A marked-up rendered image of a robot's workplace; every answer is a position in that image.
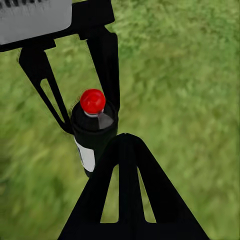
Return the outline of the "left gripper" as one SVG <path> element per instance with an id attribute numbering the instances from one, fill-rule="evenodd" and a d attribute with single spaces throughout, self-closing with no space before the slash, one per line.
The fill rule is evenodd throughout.
<path id="1" fill-rule="evenodd" d="M 78 33 L 80 40 L 86 40 L 104 96 L 120 110 L 120 81 L 118 36 L 104 26 L 115 21 L 111 0 L 88 0 L 72 3 L 72 24 L 65 30 L 0 45 L 0 53 L 21 48 L 19 64 L 35 86 L 61 128 L 75 135 L 69 115 L 56 83 L 46 52 L 56 47 L 54 39 Z M 63 122 L 40 83 L 47 78 Z"/>

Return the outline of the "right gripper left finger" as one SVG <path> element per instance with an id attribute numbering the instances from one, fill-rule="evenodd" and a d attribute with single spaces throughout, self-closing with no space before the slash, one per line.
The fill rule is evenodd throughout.
<path id="1" fill-rule="evenodd" d="M 118 222 L 100 223 L 113 172 L 119 164 Z M 133 240 L 126 135 L 111 138 L 58 240 Z"/>

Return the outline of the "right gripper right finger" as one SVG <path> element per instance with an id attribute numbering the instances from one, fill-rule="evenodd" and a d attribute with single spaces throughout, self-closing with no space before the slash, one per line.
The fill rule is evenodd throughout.
<path id="1" fill-rule="evenodd" d="M 210 240 L 145 142 L 125 135 L 133 240 Z M 137 167 L 156 223 L 145 220 Z"/>

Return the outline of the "pesticide atomizer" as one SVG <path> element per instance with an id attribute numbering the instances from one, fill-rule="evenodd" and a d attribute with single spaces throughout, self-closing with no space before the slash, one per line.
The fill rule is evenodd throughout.
<path id="1" fill-rule="evenodd" d="M 108 141 L 117 136 L 118 113 L 98 89 L 83 92 L 71 112 L 74 140 L 86 175 L 90 178 Z"/>

